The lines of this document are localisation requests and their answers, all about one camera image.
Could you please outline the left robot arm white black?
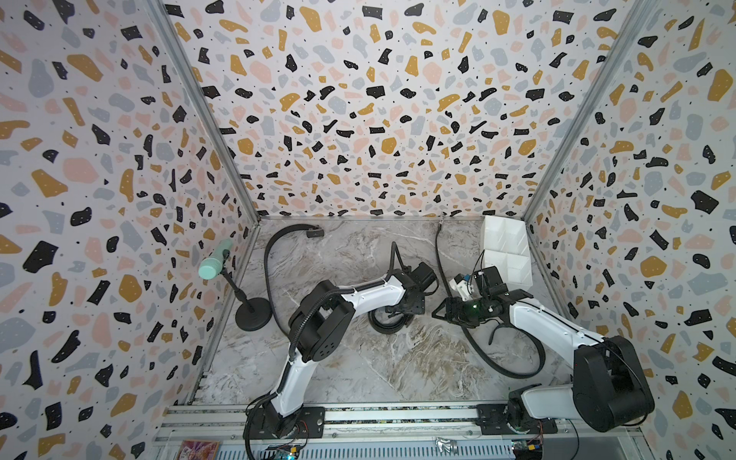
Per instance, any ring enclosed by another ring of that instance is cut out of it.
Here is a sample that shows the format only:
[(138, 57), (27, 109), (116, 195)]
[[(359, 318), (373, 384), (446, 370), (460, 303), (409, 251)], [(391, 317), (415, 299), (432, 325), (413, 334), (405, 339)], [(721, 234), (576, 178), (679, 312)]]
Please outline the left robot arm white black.
[(429, 289), (437, 282), (426, 263), (411, 268), (403, 263), (398, 245), (391, 245), (389, 269), (383, 277), (352, 287), (324, 280), (303, 298), (289, 320), (289, 349), (274, 389), (253, 404), (253, 425), (266, 435), (291, 433), (305, 403), (316, 366), (339, 347), (353, 319), (377, 310), (402, 319), (381, 327), (392, 334), (406, 321), (425, 312)]

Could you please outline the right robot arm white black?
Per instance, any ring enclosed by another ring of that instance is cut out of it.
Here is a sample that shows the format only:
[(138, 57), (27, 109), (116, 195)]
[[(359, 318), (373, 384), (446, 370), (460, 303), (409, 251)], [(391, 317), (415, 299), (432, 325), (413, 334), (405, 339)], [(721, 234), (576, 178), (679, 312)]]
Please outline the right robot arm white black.
[(541, 360), (552, 351), (572, 369), (570, 383), (529, 385), (511, 392), (506, 423), (527, 432), (544, 420), (581, 420), (598, 432), (636, 427), (656, 405), (636, 349), (621, 335), (604, 337), (546, 308), (524, 289), (509, 289), (498, 269), (444, 279), (446, 299), (435, 319), (460, 327), (465, 334), (488, 321), (526, 335)]

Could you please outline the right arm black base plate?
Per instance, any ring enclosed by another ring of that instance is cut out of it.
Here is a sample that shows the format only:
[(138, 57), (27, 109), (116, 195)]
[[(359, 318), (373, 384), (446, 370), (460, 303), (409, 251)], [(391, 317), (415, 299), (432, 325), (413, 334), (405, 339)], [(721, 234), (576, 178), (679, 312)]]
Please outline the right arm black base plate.
[(516, 404), (479, 404), (476, 424), (483, 435), (546, 435), (558, 432), (551, 419), (534, 419)]

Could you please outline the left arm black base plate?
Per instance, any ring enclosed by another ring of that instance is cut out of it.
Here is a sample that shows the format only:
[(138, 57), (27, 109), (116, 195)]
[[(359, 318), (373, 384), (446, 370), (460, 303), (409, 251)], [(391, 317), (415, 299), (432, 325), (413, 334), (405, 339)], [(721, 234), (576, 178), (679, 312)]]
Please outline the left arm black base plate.
[(319, 439), (323, 437), (325, 408), (302, 406), (291, 415), (282, 416), (271, 402), (247, 413), (243, 439)]

